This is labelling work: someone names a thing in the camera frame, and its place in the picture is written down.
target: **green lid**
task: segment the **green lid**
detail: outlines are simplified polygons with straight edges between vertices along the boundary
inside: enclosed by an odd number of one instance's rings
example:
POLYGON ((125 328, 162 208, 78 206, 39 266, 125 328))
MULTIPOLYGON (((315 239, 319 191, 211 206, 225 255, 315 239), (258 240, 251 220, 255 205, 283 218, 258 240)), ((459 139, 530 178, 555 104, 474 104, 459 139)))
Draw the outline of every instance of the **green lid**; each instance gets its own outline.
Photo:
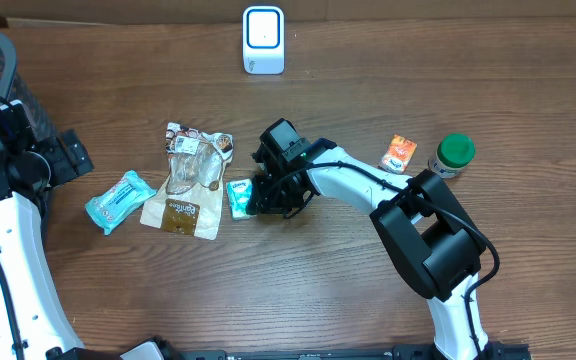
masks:
POLYGON ((462 168, 475 157, 475 144, 466 135, 450 134, 439 144, 437 156, 451 168, 462 168))

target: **wooden table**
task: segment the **wooden table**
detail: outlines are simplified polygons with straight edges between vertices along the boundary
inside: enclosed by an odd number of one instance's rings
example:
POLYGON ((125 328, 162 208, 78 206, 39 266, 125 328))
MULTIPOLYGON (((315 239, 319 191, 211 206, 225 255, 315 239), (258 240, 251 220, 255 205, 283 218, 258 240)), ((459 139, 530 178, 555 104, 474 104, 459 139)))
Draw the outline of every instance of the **wooden table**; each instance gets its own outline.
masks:
MULTIPOLYGON (((225 179, 250 176, 280 117, 376 164, 394 133, 477 155, 450 186, 502 257, 480 292, 492 339, 576 359, 576 18, 288 24, 286 71, 249 76, 240 25, 4 31, 19 72, 96 169, 57 191, 47 258, 86 345, 125 351, 160 334, 180 349, 388 347, 432 342, 428 308, 370 221, 317 198, 291 221, 231 221, 215 241, 139 224, 103 236, 83 205, 127 170, 158 187, 166 123, 235 137, 225 179)), ((489 253, 482 256, 484 271, 489 253)))

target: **jar with green lid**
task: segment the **jar with green lid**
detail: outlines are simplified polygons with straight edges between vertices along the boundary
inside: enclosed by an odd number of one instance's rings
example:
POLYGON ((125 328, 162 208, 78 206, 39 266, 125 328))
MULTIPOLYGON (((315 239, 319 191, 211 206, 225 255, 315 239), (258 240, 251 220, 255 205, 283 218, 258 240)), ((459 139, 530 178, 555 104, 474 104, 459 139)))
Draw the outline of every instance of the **jar with green lid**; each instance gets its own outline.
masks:
POLYGON ((446 136, 428 159, 428 168, 444 179, 457 176, 475 157, 475 143, 463 134, 446 136))

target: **brown wall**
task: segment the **brown wall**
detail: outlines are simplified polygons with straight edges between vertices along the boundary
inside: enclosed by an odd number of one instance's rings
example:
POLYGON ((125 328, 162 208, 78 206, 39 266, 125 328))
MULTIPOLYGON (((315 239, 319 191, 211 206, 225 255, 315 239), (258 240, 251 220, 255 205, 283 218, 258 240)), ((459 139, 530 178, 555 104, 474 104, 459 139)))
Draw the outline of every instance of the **brown wall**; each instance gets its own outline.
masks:
POLYGON ((251 4, 278 5, 288 21, 576 16, 576 0, 0 0, 0 15, 108 24, 238 22, 251 4))

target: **orange and white package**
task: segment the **orange and white package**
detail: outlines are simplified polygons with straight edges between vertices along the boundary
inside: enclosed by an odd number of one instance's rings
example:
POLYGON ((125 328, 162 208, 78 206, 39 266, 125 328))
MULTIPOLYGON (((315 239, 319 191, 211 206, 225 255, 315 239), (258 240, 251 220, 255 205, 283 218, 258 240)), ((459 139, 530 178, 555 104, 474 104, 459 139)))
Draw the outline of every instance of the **orange and white package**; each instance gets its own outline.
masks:
POLYGON ((379 162, 379 167, 393 174, 402 174, 406 170, 416 148, 417 144, 395 134, 390 142, 388 151, 379 162))

